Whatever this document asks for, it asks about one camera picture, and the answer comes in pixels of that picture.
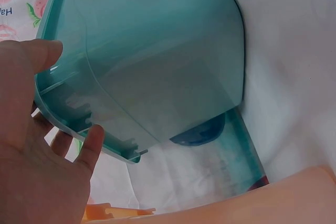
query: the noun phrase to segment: fingernail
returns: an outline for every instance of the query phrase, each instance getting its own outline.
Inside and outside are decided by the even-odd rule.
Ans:
[[[51,42],[54,43],[57,46],[61,46],[61,45],[63,46],[63,43],[60,40],[52,40]]]

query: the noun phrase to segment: teal plastic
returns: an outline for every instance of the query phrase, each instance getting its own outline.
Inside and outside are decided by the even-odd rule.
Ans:
[[[37,37],[64,43],[36,76],[43,115],[82,140],[102,125],[104,150],[129,163],[242,100],[235,0],[49,0]]]

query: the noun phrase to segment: translucent plastic bin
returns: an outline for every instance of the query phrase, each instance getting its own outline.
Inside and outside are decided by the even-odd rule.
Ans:
[[[127,162],[242,100],[235,0],[49,0],[37,37],[64,43],[36,76],[44,116],[79,139],[102,125],[105,151]]]

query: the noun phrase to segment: white sheet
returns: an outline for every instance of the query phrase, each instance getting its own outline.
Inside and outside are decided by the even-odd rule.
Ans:
[[[38,0],[37,4],[36,1],[0,0],[2,9],[0,39],[28,40],[35,37],[37,27],[34,27],[34,22],[35,25],[38,24],[39,12],[45,0]],[[245,119],[269,173],[276,179],[303,166],[301,160],[295,157],[295,153],[300,152],[299,149],[287,152],[288,159],[277,156],[277,146],[279,145],[280,149],[284,148],[281,141],[288,139],[286,132],[291,133],[292,123],[294,127],[308,129],[305,134],[313,131],[311,127],[313,121],[309,121],[309,127],[304,128],[307,125],[297,120],[307,114],[296,114],[296,111],[302,112],[304,109],[307,112],[315,111],[311,108],[320,102],[319,96],[314,93],[314,87],[317,85],[324,87],[320,83],[321,78],[329,81],[325,91],[329,96],[333,94],[329,88],[332,85],[332,68],[327,68],[331,77],[326,77],[323,72],[317,73],[312,67],[317,66],[321,70],[323,67],[328,67],[315,58],[313,52],[317,54],[318,50],[313,45],[317,43],[324,53],[327,49],[333,50],[335,43],[332,44],[331,38],[334,37],[330,26],[334,25],[334,21],[328,21],[333,17],[333,1],[321,0],[321,3],[319,0],[240,1],[246,15],[249,50]],[[28,12],[27,3],[34,9],[33,12],[32,10]],[[314,9],[308,8],[311,3],[315,6]],[[292,11],[284,11],[288,5]],[[325,36],[321,40],[316,32],[312,32],[314,29],[330,36]],[[305,55],[310,56],[309,61],[300,65]],[[314,75],[307,76],[305,74],[307,70],[313,71]],[[309,90],[296,93],[302,83]],[[297,99],[312,94],[312,100],[300,104],[300,100],[293,100],[296,98],[295,94],[298,96]],[[325,108],[329,108],[329,104],[325,103],[326,100],[322,101]],[[295,104],[300,106],[296,111],[290,112]],[[323,122],[325,118],[322,116],[320,114],[321,118],[315,117],[315,119]],[[332,125],[326,123],[322,126],[332,128]],[[323,136],[325,132],[327,131],[321,131],[319,135]],[[50,141],[54,134],[55,131],[52,131],[46,137],[47,141]],[[251,185],[253,175],[245,168],[247,166],[241,159],[239,146],[235,145],[233,140],[230,142],[226,138],[225,141],[230,143],[228,146],[233,146],[225,154],[218,151],[218,141],[196,148],[183,148],[167,141],[151,148],[150,152],[143,156],[141,163],[133,166],[127,166],[102,154],[91,180],[91,197],[96,203],[110,202],[116,207],[155,207],[160,211],[171,211],[239,194]],[[74,141],[70,148],[67,156],[70,160],[78,154],[77,145],[77,141]],[[289,164],[290,168],[285,168],[283,164]]]

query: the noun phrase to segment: finger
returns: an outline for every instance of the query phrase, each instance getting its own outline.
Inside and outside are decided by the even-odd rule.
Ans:
[[[60,42],[45,40],[0,42],[0,141],[22,149],[34,99],[34,73],[56,62]]]
[[[34,39],[23,41],[20,45],[30,60],[34,73],[54,65],[63,51],[63,44],[58,40]]]
[[[94,125],[89,130],[83,147],[75,160],[75,164],[83,167],[90,174],[93,174],[96,162],[104,141],[104,130],[101,126]]]
[[[42,114],[38,112],[36,116],[33,117],[35,127],[37,127],[37,132],[45,137],[49,131],[54,127]]]
[[[58,131],[51,142],[50,148],[56,155],[65,157],[69,151],[71,142],[72,136],[63,131]]]

